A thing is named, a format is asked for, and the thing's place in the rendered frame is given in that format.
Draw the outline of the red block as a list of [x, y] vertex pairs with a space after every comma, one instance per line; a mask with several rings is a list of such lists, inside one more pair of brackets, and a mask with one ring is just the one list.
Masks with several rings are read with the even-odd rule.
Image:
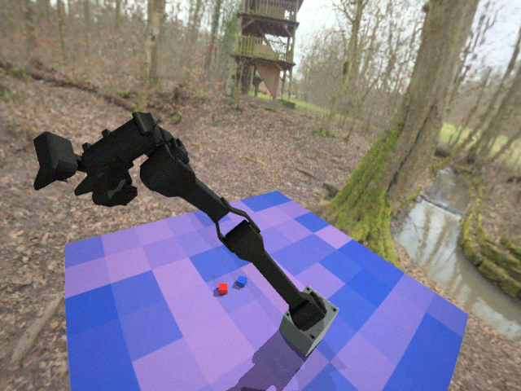
[[228, 284], [227, 283], [219, 283], [219, 293], [226, 293], [227, 294], [227, 288], [228, 288]]

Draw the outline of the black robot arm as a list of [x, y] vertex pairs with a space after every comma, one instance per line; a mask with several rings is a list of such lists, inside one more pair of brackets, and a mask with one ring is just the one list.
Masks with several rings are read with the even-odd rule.
[[[133, 119], [114, 131], [117, 144], [132, 160], [141, 155], [149, 158], [140, 165], [140, 179], [146, 188], [166, 197], [181, 197], [207, 214], [216, 224], [218, 239], [240, 259], [251, 262], [289, 305], [294, 325], [307, 331], [324, 319], [327, 312], [321, 297], [311, 291], [300, 292], [275, 260], [265, 251], [261, 230], [246, 212], [231, 207], [195, 176], [190, 158], [181, 139], [175, 139], [156, 124], [151, 113], [133, 112]], [[85, 171], [92, 177], [92, 201], [97, 205], [126, 206], [138, 196], [138, 188], [127, 184], [125, 172], [115, 169], [112, 160], [96, 162]], [[219, 221], [229, 212], [245, 217], [225, 236]]]

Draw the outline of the blue block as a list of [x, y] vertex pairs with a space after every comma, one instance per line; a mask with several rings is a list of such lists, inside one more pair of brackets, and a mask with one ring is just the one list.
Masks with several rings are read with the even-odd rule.
[[246, 282], [247, 282], [247, 278], [239, 276], [236, 284], [238, 284], [240, 286], [245, 286]]

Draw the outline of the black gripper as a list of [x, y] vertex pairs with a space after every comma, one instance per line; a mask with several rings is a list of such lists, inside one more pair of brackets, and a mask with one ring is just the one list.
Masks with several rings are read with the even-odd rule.
[[[33, 142], [40, 168], [33, 184], [35, 191], [56, 180], [68, 182], [67, 178], [76, 174], [77, 170], [86, 173], [85, 168], [102, 160], [111, 159], [115, 169], [132, 168], [134, 160], [123, 153], [116, 142], [114, 131], [105, 129], [102, 131], [103, 138], [98, 142], [93, 145], [84, 143], [82, 156], [74, 153], [71, 140], [48, 131], [37, 136]], [[75, 196], [93, 191], [91, 176], [85, 177], [78, 185], [74, 191]]]

